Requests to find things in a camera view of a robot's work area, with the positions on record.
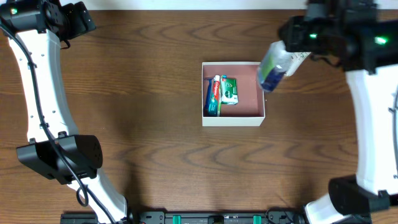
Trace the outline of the clear pump sanitizer bottle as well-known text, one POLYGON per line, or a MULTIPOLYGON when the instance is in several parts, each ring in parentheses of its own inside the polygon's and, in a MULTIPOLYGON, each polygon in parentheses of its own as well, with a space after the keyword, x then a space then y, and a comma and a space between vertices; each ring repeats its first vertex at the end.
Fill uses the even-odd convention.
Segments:
POLYGON ((292 52, 285 50, 283 41, 274 42, 270 45, 257 69, 259 86, 264 92, 270 93, 276 89, 291 67, 292 56, 292 52))

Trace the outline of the blue disposable razor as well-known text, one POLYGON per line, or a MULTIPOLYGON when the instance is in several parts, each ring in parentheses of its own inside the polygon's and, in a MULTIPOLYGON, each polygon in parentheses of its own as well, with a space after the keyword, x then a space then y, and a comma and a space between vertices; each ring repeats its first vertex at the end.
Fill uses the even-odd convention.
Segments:
POLYGON ((209 107, 209 104, 210 104, 210 97, 211 97, 211 92, 212 92, 213 79, 212 78, 205 78, 205 80, 208 82, 208 87, 206 89, 204 115, 208 116, 208 107, 209 107))

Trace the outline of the green white toothbrush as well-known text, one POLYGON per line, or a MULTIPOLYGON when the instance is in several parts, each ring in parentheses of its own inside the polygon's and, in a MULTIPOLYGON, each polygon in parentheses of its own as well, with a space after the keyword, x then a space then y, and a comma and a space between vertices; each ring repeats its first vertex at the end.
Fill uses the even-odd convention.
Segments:
POLYGON ((217 117, 220 117, 221 116, 221 105, 222 105, 222 100, 221 100, 221 98, 222 98, 222 77, 220 78, 220 81, 219 81, 219 83, 220 83, 220 86, 219 86, 219 88, 218 88, 218 107, 217 107, 217 117))

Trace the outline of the green soap bar pack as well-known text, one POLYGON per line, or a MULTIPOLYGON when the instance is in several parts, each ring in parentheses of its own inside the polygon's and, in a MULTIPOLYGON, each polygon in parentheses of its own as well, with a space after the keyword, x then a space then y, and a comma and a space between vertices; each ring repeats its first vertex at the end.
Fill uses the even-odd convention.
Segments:
POLYGON ((224 105, 236 105, 239 103, 237 81, 223 76, 221 79, 221 103, 224 105))

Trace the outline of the red green toothpaste tube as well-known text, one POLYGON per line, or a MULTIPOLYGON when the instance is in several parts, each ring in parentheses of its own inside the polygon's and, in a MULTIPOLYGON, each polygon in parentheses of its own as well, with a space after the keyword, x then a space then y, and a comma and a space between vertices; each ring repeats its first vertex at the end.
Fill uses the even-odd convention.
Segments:
POLYGON ((210 104, 208 107, 208 115, 209 116, 217 116, 217 107, 218 107, 218 88, 220 86, 220 76, 215 75, 213 78, 213 86, 210 97, 210 104))

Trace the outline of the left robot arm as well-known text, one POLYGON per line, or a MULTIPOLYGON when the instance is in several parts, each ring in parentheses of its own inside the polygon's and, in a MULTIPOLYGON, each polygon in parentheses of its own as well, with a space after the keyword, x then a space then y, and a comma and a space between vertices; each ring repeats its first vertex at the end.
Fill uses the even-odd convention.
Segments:
POLYGON ((2 1, 1 29, 19 66, 28 112, 28 143, 17 148, 19 161, 70 187, 78 203, 94 211, 64 215, 63 223, 131 223, 126 198, 103 171, 100 142, 79 133, 63 86, 61 50, 95 29, 83 2, 2 1))

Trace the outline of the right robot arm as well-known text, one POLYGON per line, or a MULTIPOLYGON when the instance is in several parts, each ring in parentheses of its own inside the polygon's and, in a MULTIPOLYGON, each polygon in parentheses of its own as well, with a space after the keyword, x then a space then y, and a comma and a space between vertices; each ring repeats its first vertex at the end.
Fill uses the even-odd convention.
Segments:
POLYGON ((279 37, 289 52, 338 59, 354 104, 358 168, 331 179, 306 204, 306 223, 370 223, 397 205, 397 21, 380 21, 374 1, 309 1, 279 37))

